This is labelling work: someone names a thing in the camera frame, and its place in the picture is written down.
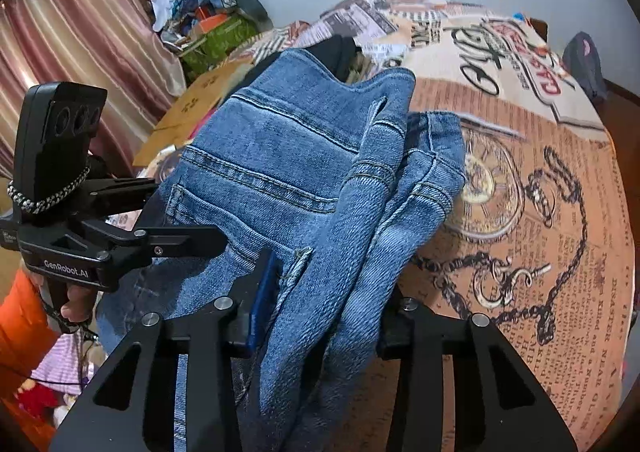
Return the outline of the orange sleeve forearm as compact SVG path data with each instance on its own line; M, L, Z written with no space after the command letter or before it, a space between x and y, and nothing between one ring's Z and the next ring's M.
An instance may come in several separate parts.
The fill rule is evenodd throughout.
M35 285L18 269L1 304L1 397L17 391L58 340L49 328Z

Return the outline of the left hand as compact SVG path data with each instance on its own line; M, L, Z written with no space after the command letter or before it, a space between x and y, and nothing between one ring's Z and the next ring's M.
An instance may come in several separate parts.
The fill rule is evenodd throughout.
M93 313L98 291L75 283L50 280L41 274L30 271L25 261L20 261L20 268L34 284L42 302L47 302L68 322L87 322Z

